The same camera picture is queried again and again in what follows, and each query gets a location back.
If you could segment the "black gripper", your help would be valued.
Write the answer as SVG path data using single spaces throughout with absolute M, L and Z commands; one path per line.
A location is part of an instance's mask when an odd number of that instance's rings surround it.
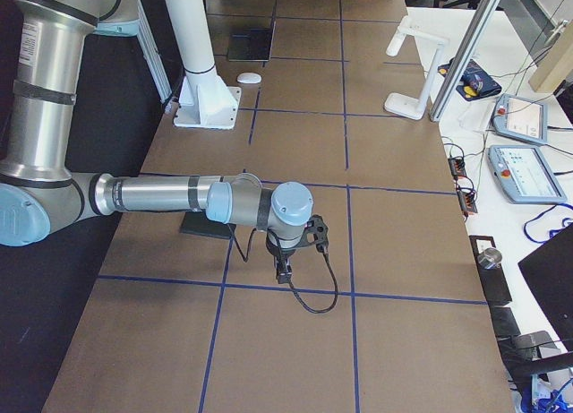
M 279 237 L 270 228 L 267 230 L 266 247 L 274 258 L 276 279 L 278 284 L 290 283 L 292 267 L 290 257 L 300 249 L 314 246 L 322 254 L 325 263 L 329 263 L 328 226 L 322 216 L 314 214 L 306 222 L 302 234 L 294 240 Z

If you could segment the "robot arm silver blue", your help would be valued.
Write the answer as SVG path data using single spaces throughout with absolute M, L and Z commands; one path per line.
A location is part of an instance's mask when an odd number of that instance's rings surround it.
M 25 246 L 73 223 L 115 212 L 203 213 L 267 235 L 277 279 L 290 256 L 328 251 L 328 229 L 297 182 L 267 189 L 251 174 L 143 176 L 72 173 L 65 166 L 84 40 L 140 32 L 139 0 L 14 0 L 23 14 L 6 157 L 1 162 L 1 242 Z

